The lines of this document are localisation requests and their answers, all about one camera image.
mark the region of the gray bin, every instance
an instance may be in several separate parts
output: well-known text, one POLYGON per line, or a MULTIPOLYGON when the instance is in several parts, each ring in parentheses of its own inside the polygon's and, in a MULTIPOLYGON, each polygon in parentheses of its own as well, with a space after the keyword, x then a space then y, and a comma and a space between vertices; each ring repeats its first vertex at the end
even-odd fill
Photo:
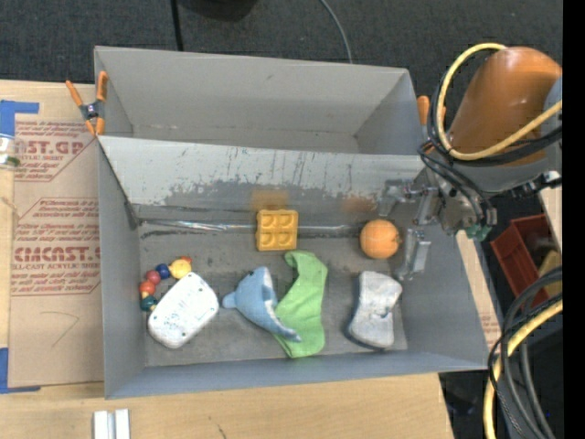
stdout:
MULTIPOLYGON (((357 276, 392 274, 403 259, 368 259, 357 236, 388 183, 423 168, 407 70, 129 48, 96 48, 95 70, 110 78, 98 148, 107 398, 485 368, 461 255, 439 226, 425 228, 425 273, 403 282, 392 349, 346 336, 357 276), (286 294, 295 274, 283 252, 254 240, 257 211, 278 208, 298 211, 298 248, 328 268, 323 351, 287 359, 223 308, 180 349, 154 341, 138 285, 180 255, 219 299, 260 265, 286 294)), ((415 212, 399 203, 388 219, 404 236, 415 212)))

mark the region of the bin floor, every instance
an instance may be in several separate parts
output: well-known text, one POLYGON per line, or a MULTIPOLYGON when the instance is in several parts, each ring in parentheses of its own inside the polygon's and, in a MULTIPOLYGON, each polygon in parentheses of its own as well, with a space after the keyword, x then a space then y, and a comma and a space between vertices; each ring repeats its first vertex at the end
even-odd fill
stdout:
MULTIPOLYGON (((358 248, 356 237, 303 238, 297 249, 313 252, 327 267, 322 304, 325 346, 321 355, 371 351, 346 336, 358 297, 357 277, 365 271, 390 274, 390 265, 401 262, 397 254, 389 260, 368 259, 358 248)), ((270 269, 279 301, 297 276, 283 258, 284 252, 258 252, 251 232, 196 232, 166 226, 144 224, 141 227, 141 271, 145 273, 162 262, 187 255, 193 259, 193 271, 216 292, 219 302, 238 282, 259 266, 270 269)), ((175 280, 158 285, 160 297, 175 280)), ((392 349, 406 349, 399 303, 395 306, 392 349)), ((244 359, 286 358, 280 344, 266 330, 248 321, 238 310, 220 308, 218 314, 194 338, 179 349, 156 342, 146 330, 144 336, 147 365, 172 366, 244 359)))

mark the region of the black carpet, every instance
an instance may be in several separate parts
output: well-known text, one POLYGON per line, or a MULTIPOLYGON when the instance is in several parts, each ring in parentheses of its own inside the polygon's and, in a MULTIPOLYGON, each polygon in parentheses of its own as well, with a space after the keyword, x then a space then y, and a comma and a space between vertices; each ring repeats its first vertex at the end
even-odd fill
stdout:
MULTIPOLYGON (((354 63, 409 69, 417 95, 430 95, 454 59, 479 42, 529 46, 563 64, 563 0, 325 1, 348 48, 319 0, 178 0, 185 50, 341 62, 350 51, 354 63)), ((93 82, 97 45, 176 50, 169 0, 0 0, 2 79, 93 82)), ((540 212, 534 200, 503 199, 500 206, 498 229, 488 239, 510 219, 540 212)), ((506 306, 505 278, 488 260, 506 306)), ((562 350, 556 356, 547 359, 562 368, 562 350)), ((547 381, 555 371, 562 386, 562 369, 542 369, 547 381)), ((441 380, 457 438, 481 438, 484 373, 441 380)), ((553 397, 560 438, 562 389, 553 397)))

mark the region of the yellow cable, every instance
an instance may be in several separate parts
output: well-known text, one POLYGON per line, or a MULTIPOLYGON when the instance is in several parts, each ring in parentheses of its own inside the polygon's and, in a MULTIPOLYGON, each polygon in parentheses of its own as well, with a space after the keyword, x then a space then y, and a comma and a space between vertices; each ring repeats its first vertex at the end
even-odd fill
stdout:
MULTIPOLYGON (((529 322, 521 326, 515 334, 510 338, 508 343, 508 356, 512 356, 514 350, 522 343, 528 335, 539 328, 550 318, 562 312, 562 299, 546 310, 542 311, 538 316, 531 319, 529 322)), ((502 371, 502 361, 500 358, 494 364, 494 379, 497 381, 502 371)), ((484 395, 484 432, 487 439, 496 439, 494 428, 494 395, 495 389, 492 382, 489 380, 485 388, 484 395)))
POLYGON ((506 48, 506 46, 503 46, 502 44, 495 44, 495 43, 478 44, 476 46, 473 46, 472 48, 468 48, 467 50, 464 51, 463 54, 461 54, 457 58, 457 60, 455 60, 453 62, 453 64, 451 65, 451 67, 447 71, 447 74, 445 75, 445 79, 444 79, 443 84, 441 86, 441 90, 439 93, 439 99, 437 102, 438 109, 436 112, 435 123, 437 125, 437 134, 439 135, 439 139, 441 141, 442 146, 449 152, 449 155, 453 156, 454 158, 461 159, 463 161, 473 161, 475 159, 482 159, 482 158, 487 157, 489 155, 494 155, 496 153, 499 153, 500 151, 504 150, 512 143, 518 141, 520 138, 522 138, 526 134, 528 134, 531 131, 538 128, 543 122, 548 120, 555 113, 557 113, 558 111, 560 111, 562 109, 563 101, 561 100, 561 101, 556 102, 553 106, 549 107, 543 113, 541 113, 536 119, 533 119, 531 122, 527 123, 524 127, 522 127, 520 130, 518 130, 515 134, 508 136, 505 140, 502 140, 498 144, 490 146, 489 148, 485 148, 484 150, 477 151, 475 153, 461 153, 452 147, 451 142, 449 142, 447 135, 445 133, 445 129, 443 126, 443 116, 440 115, 440 112, 442 112, 441 107, 443 106, 443 104, 445 102, 445 97, 447 96, 447 89, 449 88, 449 84, 451 83, 451 80, 455 74, 455 71, 457 69, 459 69, 459 67, 470 56, 472 56, 472 54, 474 54, 475 52, 479 52, 481 50, 501 50, 504 48, 506 48))

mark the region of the green towel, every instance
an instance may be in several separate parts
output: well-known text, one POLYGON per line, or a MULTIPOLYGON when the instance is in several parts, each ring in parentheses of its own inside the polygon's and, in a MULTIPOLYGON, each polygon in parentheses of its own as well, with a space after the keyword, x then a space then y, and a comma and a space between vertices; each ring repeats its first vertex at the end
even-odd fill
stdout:
POLYGON ((276 306, 276 316, 286 326, 296 331, 301 341, 291 341, 279 335, 274 337, 286 351, 289 358, 311 356, 323 349, 325 333, 321 323, 327 267, 313 253, 290 251, 284 260, 298 272, 286 296, 276 306))

